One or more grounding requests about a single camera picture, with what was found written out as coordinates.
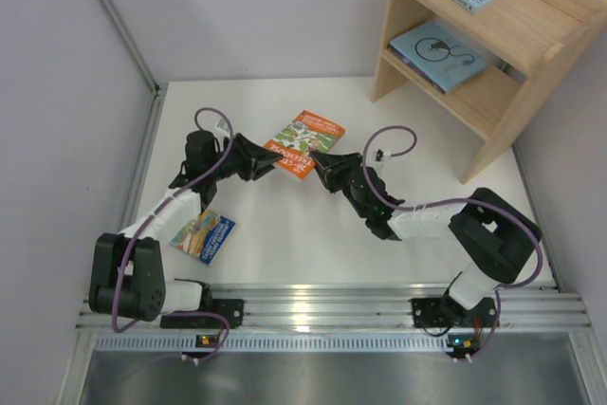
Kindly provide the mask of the light blue swan book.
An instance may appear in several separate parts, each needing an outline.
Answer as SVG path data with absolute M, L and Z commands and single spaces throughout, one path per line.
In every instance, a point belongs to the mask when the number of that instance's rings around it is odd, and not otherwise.
M 488 67 L 484 58 L 435 22 L 426 22 L 408 30 L 393 38 L 388 45 L 419 66 L 446 94 Z

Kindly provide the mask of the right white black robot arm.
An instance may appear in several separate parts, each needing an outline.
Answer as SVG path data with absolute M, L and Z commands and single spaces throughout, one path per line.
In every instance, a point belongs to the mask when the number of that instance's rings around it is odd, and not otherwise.
M 498 286 L 514 284 L 542 240 L 534 222 L 488 188 L 476 189 L 463 203 L 398 211 L 402 201 L 386 192 L 385 182 L 362 164 L 361 154 L 314 151 L 311 158 L 324 188 L 342 193 L 374 236 L 389 241 L 444 238 L 469 256 L 469 265 L 432 309 L 421 312 L 417 327 L 472 326 L 476 318 L 488 324 L 481 302 Z

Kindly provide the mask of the orange treehouse book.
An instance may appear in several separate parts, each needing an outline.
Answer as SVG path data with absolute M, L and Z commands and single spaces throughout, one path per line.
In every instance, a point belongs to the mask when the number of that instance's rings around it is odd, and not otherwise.
M 310 153 L 328 153 L 345 135 L 345 129 L 336 122 L 303 110 L 286 127 L 270 138 L 264 147 L 279 153 L 282 159 L 275 163 L 278 170 L 295 181 L 303 181 L 315 168 Z

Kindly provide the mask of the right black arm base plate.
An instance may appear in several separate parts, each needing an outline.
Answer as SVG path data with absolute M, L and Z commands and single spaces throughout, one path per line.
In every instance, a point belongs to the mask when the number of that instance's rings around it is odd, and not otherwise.
M 472 309 L 466 309 L 448 297 L 414 298 L 411 300 L 414 327 L 433 328 L 490 328 L 496 321 L 497 307 L 490 297 L 483 298 Z

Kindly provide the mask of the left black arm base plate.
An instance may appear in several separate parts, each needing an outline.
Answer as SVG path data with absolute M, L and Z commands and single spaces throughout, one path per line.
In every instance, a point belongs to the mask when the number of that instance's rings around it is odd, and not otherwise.
M 230 328 L 242 325 L 244 317 L 244 301 L 241 299 L 213 299 L 204 304 L 200 311 L 210 312 L 224 317 Z M 225 325 L 219 320 L 202 316 L 163 316 L 160 320 L 162 329 L 219 329 Z

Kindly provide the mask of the dark purple galaxy book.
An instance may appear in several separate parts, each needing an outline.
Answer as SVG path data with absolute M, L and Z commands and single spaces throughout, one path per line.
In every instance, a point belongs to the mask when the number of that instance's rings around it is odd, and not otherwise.
M 426 72 L 424 72 L 419 66 L 413 63 L 410 59 L 405 57 L 402 53 L 400 53 L 397 49 L 395 49 L 392 45 L 388 45 L 387 49 L 395 55 L 403 64 L 408 66 L 413 72 L 415 72 L 418 76 L 424 79 L 426 82 L 430 83 L 435 89 L 437 89 L 441 94 L 446 94 L 447 92 L 436 83 Z

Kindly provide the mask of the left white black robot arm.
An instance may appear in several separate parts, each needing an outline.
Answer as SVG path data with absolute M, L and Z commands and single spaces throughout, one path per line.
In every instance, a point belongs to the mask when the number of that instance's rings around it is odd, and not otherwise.
M 109 315 L 116 333 L 161 315 L 200 316 L 209 311 L 209 286 L 196 280 L 166 279 L 162 251 L 209 207 L 218 181 L 234 175 L 255 181 L 282 158 L 241 134 L 224 140 L 207 130 L 187 135 L 185 159 L 161 200 L 136 223 L 97 239 L 90 309 Z

